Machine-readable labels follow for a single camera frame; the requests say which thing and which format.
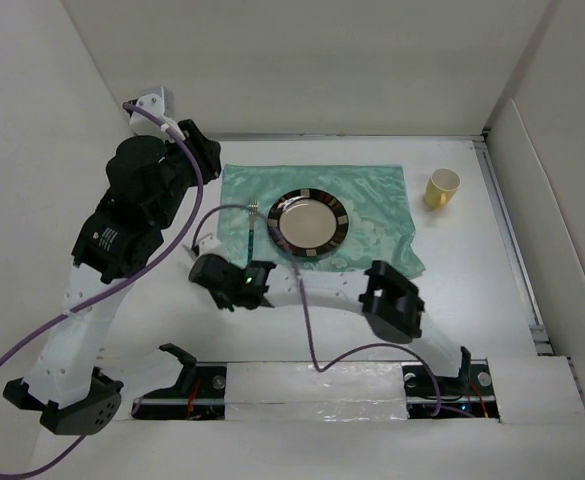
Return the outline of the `fork with green handle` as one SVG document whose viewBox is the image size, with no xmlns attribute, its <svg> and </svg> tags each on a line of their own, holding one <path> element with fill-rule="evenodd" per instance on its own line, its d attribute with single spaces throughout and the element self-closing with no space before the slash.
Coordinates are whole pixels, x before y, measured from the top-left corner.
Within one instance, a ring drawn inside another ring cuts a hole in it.
<svg viewBox="0 0 585 480">
<path fill-rule="evenodd" d="M 247 240 L 247 263 L 251 263 L 254 256 L 255 227 L 259 217 L 259 204 L 256 198 L 251 198 L 248 204 L 248 240 Z"/>
</svg>

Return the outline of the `dark rimmed dinner plate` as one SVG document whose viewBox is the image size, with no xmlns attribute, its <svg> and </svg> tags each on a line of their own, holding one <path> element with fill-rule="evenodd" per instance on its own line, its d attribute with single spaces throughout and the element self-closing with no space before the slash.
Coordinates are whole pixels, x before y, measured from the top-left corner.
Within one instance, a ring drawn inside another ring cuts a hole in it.
<svg viewBox="0 0 585 480">
<path fill-rule="evenodd" d="M 282 252 L 315 259 L 338 249 L 345 241 L 350 215 L 336 196 L 301 188 L 278 198 L 267 212 L 267 229 Z"/>
</svg>

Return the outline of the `green patterned cloth placemat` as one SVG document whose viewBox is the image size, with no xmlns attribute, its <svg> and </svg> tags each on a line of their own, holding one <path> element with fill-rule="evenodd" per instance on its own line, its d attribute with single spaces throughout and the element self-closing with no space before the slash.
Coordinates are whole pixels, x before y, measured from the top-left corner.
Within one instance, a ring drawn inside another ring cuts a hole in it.
<svg viewBox="0 0 585 480">
<path fill-rule="evenodd" d="M 346 272 L 383 260 L 408 278 L 426 270 L 414 253 L 416 236 L 401 166 L 240 166 L 226 165 L 221 203 L 246 205 L 255 200 L 266 214 L 284 194 L 314 188 L 335 196 L 350 225 L 343 244 L 318 259 L 300 259 L 303 269 Z"/>
</svg>

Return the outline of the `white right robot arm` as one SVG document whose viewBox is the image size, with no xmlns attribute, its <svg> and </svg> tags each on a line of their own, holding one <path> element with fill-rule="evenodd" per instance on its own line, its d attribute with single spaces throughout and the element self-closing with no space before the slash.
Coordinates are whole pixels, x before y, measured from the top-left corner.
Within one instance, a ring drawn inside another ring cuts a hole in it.
<svg viewBox="0 0 585 480">
<path fill-rule="evenodd" d="M 380 340 L 423 358 L 437 387 L 455 394 L 471 379 L 471 355 L 425 312 L 418 287 L 384 261 L 352 272 L 295 271 L 254 261 L 239 267 L 216 254 L 199 256 L 188 275 L 220 309 L 316 306 L 361 315 Z"/>
</svg>

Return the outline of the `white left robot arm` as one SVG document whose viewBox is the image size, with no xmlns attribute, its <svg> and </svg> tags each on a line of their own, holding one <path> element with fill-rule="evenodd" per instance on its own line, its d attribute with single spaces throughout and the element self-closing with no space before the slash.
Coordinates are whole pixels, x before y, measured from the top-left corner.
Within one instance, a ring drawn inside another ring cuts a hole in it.
<svg viewBox="0 0 585 480">
<path fill-rule="evenodd" d="M 40 412 L 41 425 L 55 435 L 93 435 L 113 419 L 124 384 L 98 372 L 95 362 L 129 280 L 163 244 L 186 192 L 221 172 L 220 144 L 191 119 L 178 127 L 183 147 L 151 135 L 117 147 L 106 165 L 108 188 L 72 250 L 65 318 L 30 372 L 4 388 L 6 400 Z"/>
</svg>

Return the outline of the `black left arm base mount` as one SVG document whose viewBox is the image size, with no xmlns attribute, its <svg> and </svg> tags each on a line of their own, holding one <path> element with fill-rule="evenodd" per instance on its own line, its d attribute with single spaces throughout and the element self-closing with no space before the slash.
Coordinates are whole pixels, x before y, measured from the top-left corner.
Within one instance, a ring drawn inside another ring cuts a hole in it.
<svg viewBox="0 0 585 480">
<path fill-rule="evenodd" d="M 180 364 L 173 385 L 155 389 L 133 403 L 135 420 L 217 421 L 225 419 L 227 365 L 199 363 L 180 347 L 168 343 L 159 347 Z"/>
</svg>

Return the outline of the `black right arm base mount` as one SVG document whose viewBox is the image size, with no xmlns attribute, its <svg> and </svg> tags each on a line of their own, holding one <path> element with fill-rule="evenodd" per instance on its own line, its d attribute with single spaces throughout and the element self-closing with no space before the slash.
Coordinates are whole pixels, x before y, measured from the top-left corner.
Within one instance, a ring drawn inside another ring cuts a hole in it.
<svg viewBox="0 0 585 480">
<path fill-rule="evenodd" d="M 500 418 L 488 361 L 472 359 L 467 349 L 463 349 L 456 378 L 437 377 L 441 401 L 438 413 L 435 387 L 425 367 L 407 363 L 403 373 L 409 419 Z"/>
</svg>

